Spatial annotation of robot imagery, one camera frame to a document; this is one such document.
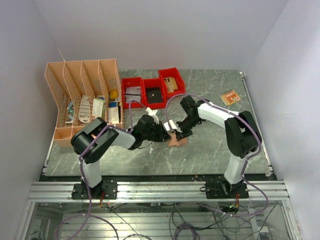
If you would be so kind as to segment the brown leather card holder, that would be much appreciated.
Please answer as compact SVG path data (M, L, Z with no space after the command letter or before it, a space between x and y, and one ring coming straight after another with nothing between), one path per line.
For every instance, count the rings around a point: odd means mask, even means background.
M167 141L168 147L181 147L188 143L188 139L186 137L182 138L181 140L177 140L175 133L171 133L170 137L171 139Z

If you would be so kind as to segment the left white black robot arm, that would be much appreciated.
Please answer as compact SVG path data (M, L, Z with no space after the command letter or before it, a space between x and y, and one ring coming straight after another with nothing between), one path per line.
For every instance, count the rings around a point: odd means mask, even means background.
M171 139L162 122L156 122L144 114L136 125L129 129L107 124L101 117L78 131L70 140L74 152L79 156L81 183L73 186L73 200L117 198L117 185L104 183L100 171L100 159L111 146L133 151L144 141L161 143Z

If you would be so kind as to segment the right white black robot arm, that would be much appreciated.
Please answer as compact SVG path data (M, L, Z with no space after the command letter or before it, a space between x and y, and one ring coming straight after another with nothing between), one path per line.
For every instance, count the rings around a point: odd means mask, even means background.
M180 106L187 117L177 122L180 130L174 132L178 141L191 136L192 129L197 125L210 121L224 129L230 151L230 159L223 177L207 181L199 190L206 194L207 199L248 198L248 187L243 180L244 171L249 156L260 151L262 144L262 137L253 115L247 110L229 111L205 100L195 101L190 95L180 101Z

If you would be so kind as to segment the gold cards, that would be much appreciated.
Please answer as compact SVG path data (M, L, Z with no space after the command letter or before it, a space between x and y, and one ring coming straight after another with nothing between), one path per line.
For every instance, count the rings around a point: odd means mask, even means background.
M164 83L166 85L168 93L173 93L174 91L178 90L178 85L174 77L164 78Z

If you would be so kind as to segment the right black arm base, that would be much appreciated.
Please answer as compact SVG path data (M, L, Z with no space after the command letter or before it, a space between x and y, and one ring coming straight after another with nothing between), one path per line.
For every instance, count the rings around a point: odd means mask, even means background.
M249 197L247 185L240 181L230 184L226 180L206 182L199 189L205 193L207 199L247 199Z

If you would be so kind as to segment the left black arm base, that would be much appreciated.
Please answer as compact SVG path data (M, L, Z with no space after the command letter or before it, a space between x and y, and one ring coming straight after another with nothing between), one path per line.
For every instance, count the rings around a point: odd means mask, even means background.
M118 184L116 182L101 181L97 186L90 189L92 199L115 200L118 193ZM84 182L77 183L73 186L71 193L73 200L88 200L89 193Z

